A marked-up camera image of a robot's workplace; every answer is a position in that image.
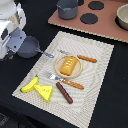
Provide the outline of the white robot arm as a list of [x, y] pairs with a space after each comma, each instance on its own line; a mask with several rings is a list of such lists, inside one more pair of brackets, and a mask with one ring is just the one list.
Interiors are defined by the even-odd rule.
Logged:
[[26, 38], [26, 16], [21, 4], [0, 0], [0, 61], [13, 56]]

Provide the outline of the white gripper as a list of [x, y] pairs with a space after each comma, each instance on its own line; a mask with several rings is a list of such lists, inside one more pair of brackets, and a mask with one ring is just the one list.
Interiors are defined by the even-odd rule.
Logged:
[[26, 34], [23, 28], [26, 24], [26, 16], [21, 7], [13, 12], [0, 13], [0, 60], [4, 60], [10, 52], [16, 53]]

